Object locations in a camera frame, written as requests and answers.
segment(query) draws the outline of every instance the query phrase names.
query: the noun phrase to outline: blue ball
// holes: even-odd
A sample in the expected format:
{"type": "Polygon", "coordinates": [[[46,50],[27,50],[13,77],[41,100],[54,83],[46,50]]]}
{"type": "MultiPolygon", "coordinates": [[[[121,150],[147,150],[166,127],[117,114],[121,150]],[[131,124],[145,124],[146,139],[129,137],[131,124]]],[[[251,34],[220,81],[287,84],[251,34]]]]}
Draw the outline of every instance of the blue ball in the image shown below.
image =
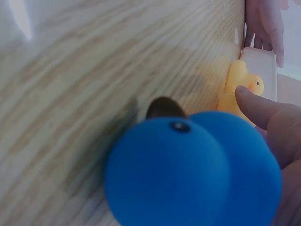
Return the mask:
{"type": "Polygon", "coordinates": [[[203,127],[146,120],[113,147],[105,170],[109,207],[123,226],[210,226],[224,211],[230,166],[203,127]]]}

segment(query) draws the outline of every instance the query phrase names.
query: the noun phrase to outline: human hand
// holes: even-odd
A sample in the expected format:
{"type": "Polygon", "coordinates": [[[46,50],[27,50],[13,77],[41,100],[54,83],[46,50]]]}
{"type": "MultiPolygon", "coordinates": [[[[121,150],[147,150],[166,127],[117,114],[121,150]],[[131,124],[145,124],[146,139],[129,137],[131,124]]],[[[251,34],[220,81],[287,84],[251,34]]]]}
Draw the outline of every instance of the human hand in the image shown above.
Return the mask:
{"type": "Polygon", "coordinates": [[[236,89],[242,113],[255,123],[282,169],[281,201],[273,226],[301,225],[301,107],[236,89]]]}
{"type": "Polygon", "coordinates": [[[283,21],[278,0],[246,0],[246,40],[245,47],[274,50],[277,66],[283,67],[283,21]]]}

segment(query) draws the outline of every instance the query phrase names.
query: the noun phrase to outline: rubber duck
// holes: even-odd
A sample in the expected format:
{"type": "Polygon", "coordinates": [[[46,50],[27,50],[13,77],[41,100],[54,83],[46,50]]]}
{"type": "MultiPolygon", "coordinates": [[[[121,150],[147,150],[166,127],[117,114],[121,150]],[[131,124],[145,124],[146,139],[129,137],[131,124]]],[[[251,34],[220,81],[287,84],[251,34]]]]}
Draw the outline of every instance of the rubber duck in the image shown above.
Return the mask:
{"type": "Polygon", "coordinates": [[[235,98],[235,89],[237,86],[245,86],[254,94],[261,96],[264,90],[264,84],[261,77],[257,74],[249,73],[246,64],[242,60],[233,62],[228,69],[225,89],[219,98],[217,110],[229,112],[253,124],[239,109],[235,98]]]}
{"type": "Polygon", "coordinates": [[[241,118],[186,115],[160,97],[112,146],[104,191],[123,226],[266,226],[280,200],[281,172],[241,118]]]}

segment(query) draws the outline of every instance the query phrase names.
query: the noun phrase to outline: table surface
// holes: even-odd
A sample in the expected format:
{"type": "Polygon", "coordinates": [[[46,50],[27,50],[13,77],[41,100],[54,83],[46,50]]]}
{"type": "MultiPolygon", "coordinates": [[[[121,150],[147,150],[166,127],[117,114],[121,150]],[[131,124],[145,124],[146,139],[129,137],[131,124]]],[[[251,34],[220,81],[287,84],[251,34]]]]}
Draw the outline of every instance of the table surface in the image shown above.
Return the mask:
{"type": "Polygon", "coordinates": [[[171,96],[214,109],[244,0],[0,0],[0,225],[118,225],[112,141],[171,96]]]}

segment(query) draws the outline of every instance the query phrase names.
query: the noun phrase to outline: white container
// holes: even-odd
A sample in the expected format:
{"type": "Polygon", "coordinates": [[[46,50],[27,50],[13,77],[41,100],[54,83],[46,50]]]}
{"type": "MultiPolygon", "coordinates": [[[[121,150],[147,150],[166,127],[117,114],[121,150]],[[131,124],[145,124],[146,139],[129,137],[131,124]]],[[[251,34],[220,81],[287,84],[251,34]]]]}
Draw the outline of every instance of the white container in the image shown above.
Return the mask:
{"type": "Polygon", "coordinates": [[[259,75],[264,83],[263,97],[277,100],[277,64],[273,52],[246,47],[242,50],[240,59],[246,63],[250,73],[259,75]]]}

